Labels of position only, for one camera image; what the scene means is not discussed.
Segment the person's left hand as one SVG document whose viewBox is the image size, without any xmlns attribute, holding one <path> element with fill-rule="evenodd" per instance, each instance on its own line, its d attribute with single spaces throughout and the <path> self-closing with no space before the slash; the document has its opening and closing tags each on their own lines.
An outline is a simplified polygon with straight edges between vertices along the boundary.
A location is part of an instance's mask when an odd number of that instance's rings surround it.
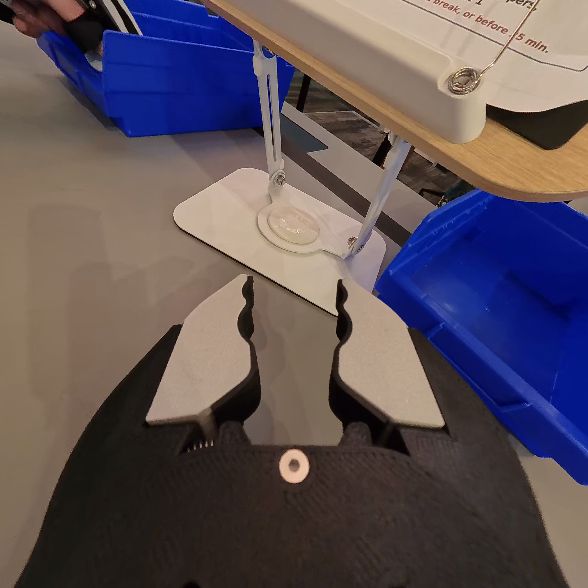
<svg viewBox="0 0 588 588">
<path fill-rule="evenodd" d="M 30 38 L 46 32 L 64 33 L 65 23 L 78 19 L 86 12 L 80 1 L 12 1 L 13 25 Z"/>
</svg>

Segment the black flat device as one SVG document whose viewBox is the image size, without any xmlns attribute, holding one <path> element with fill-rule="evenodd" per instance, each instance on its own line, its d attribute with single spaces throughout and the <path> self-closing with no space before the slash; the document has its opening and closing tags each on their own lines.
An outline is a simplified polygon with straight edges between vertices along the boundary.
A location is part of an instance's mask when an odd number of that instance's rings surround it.
<svg viewBox="0 0 588 588">
<path fill-rule="evenodd" d="M 514 112 L 488 105 L 487 117 L 543 150 L 564 146 L 587 125 L 587 100 L 540 112 Z"/>
</svg>

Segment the blue plastic storage bin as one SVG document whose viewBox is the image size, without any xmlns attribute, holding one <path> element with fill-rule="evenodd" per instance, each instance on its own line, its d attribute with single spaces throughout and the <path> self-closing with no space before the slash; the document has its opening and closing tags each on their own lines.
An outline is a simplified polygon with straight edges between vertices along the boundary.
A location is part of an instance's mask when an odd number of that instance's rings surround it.
<svg viewBox="0 0 588 588">
<path fill-rule="evenodd" d="M 473 190 L 429 214 L 376 291 L 533 454 L 587 485 L 587 199 Z"/>
<path fill-rule="evenodd" d="M 129 137 L 261 127 L 253 40 L 203 5 L 126 1 L 143 35 L 108 32 L 103 71 L 68 39 L 37 43 Z"/>
</svg>

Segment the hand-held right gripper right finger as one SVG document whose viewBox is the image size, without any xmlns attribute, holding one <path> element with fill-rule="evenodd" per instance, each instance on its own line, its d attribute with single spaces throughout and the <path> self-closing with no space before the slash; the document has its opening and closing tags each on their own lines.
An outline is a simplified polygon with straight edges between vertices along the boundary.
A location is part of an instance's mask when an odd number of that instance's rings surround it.
<svg viewBox="0 0 588 588">
<path fill-rule="evenodd" d="M 442 431 L 445 419 L 405 322 L 350 279 L 337 283 L 336 310 L 329 406 L 343 430 L 363 423 L 374 445 L 393 445 L 402 428 Z"/>
</svg>

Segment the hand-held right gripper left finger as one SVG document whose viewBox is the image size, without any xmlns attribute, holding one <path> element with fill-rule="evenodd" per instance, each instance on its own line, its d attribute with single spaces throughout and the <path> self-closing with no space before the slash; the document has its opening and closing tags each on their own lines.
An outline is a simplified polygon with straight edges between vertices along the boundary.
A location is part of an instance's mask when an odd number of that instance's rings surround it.
<svg viewBox="0 0 588 588">
<path fill-rule="evenodd" d="M 149 425 L 196 423 L 210 442 L 261 402 L 254 334 L 254 279 L 241 274 L 186 317 L 146 414 Z"/>
</svg>

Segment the white printed paper sheet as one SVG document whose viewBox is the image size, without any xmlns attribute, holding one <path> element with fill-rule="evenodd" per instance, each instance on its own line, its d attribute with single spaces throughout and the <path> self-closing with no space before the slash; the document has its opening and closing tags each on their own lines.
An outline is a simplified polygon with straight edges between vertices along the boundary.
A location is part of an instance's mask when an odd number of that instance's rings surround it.
<svg viewBox="0 0 588 588">
<path fill-rule="evenodd" d="M 401 1 L 406 33 L 454 71 L 483 75 L 489 105 L 541 112 L 587 99 L 587 1 Z"/>
</svg>

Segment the white document holder tray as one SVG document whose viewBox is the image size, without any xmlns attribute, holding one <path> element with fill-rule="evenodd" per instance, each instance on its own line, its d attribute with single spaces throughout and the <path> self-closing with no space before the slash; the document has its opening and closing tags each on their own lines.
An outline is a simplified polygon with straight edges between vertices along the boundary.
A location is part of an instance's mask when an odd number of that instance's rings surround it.
<svg viewBox="0 0 588 588">
<path fill-rule="evenodd" d="M 452 59 L 406 33 L 401 1 L 229 3 L 443 139 L 464 144 L 481 134 L 485 85 L 452 94 Z"/>
</svg>

